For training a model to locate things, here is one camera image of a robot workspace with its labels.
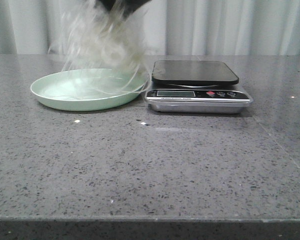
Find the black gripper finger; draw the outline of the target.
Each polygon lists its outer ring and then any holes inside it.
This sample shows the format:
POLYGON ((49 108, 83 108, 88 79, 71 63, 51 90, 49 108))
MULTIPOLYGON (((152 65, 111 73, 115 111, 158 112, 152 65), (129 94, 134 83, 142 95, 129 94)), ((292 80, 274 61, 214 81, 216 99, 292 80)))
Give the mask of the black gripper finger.
POLYGON ((123 17, 127 18, 150 0, 96 0, 95 4, 101 3, 106 11, 123 11, 123 17))

